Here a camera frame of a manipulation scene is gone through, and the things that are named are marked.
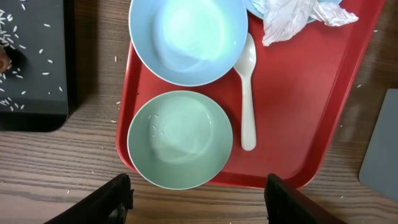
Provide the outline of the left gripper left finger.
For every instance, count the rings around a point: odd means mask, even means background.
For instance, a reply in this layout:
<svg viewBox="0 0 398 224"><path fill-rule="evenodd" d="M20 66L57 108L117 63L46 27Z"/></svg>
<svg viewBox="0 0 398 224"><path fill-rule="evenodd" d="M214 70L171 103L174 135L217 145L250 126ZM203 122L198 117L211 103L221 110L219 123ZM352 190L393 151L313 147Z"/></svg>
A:
<svg viewBox="0 0 398 224"><path fill-rule="evenodd" d="M125 223L133 193L130 177L119 174L45 224Z"/></svg>

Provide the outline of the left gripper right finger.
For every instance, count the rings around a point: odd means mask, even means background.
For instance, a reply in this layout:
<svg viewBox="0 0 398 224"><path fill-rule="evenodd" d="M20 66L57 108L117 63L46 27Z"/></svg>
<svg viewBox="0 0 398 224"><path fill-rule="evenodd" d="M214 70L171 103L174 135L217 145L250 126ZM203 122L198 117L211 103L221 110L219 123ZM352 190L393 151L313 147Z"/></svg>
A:
<svg viewBox="0 0 398 224"><path fill-rule="evenodd" d="M275 174L267 176L264 199L269 224L345 224Z"/></svg>

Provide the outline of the light green bowl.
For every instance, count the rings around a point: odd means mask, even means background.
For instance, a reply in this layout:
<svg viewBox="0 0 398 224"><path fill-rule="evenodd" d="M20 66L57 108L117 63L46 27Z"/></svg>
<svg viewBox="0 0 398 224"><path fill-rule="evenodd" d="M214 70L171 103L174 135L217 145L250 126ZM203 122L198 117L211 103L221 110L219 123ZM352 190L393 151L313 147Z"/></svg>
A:
<svg viewBox="0 0 398 224"><path fill-rule="evenodd" d="M138 173L169 190L205 184L226 165L233 129L222 107L194 91L170 91L134 115L127 151Z"/></svg>

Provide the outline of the light blue bowl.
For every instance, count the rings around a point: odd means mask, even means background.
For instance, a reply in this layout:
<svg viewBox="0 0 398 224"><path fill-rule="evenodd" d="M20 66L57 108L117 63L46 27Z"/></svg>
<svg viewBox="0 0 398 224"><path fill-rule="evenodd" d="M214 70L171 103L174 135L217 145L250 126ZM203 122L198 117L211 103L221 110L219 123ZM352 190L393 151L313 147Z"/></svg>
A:
<svg viewBox="0 0 398 224"><path fill-rule="evenodd" d="M178 86L202 86L238 61L248 14L242 0L132 0L129 33L154 75Z"/></svg>

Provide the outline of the brown chocolate pastry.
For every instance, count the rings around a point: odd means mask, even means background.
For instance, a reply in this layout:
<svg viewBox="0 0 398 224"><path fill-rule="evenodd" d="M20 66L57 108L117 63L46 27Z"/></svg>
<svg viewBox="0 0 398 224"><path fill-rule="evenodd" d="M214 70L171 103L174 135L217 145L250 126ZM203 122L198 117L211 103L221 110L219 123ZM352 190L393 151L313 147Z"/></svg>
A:
<svg viewBox="0 0 398 224"><path fill-rule="evenodd" d="M0 47L0 72L3 73L10 66L10 59L3 47Z"/></svg>

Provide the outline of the white napkin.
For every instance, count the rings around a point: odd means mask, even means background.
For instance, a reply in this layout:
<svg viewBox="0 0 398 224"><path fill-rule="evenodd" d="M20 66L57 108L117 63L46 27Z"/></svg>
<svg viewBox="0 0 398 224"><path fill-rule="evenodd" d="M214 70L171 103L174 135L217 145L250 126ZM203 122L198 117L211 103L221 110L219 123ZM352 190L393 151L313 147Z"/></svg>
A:
<svg viewBox="0 0 398 224"><path fill-rule="evenodd" d="M274 42L291 39L299 33L312 18L326 26L340 27L356 22L358 17L334 2L318 0L252 0L261 12L264 24L262 44L265 47Z"/></svg>

